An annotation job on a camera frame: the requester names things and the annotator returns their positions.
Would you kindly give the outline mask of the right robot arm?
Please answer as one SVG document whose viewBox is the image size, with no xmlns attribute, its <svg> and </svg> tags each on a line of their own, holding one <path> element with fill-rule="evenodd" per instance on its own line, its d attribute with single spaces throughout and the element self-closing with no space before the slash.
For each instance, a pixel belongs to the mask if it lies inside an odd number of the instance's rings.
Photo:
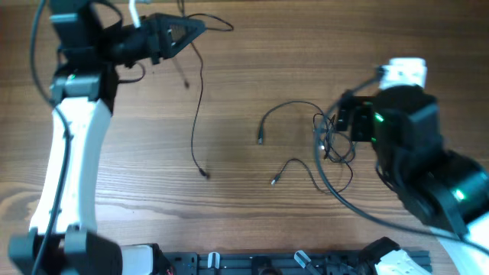
<svg viewBox="0 0 489 275">
<path fill-rule="evenodd" d="M 338 111 L 360 111 L 386 184 L 405 209 L 440 234 L 460 273 L 488 272 L 488 172 L 445 148 L 435 96 L 418 85 L 374 96 L 346 91 Z"/>
</svg>

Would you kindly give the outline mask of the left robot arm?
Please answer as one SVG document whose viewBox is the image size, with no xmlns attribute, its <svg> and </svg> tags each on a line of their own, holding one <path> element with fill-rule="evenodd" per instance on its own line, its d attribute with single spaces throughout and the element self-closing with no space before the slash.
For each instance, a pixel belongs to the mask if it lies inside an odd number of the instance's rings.
<svg viewBox="0 0 489 275">
<path fill-rule="evenodd" d="M 175 57 L 206 26 L 195 18 L 155 13 L 102 25 L 92 1 L 43 1 L 65 57 L 44 100 L 53 109 L 53 139 L 44 188 L 28 232 L 11 237 L 10 261 L 23 274 L 172 274 L 156 244 L 122 247 L 97 234 L 100 151 L 113 116 L 117 66 Z"/>
</svg>

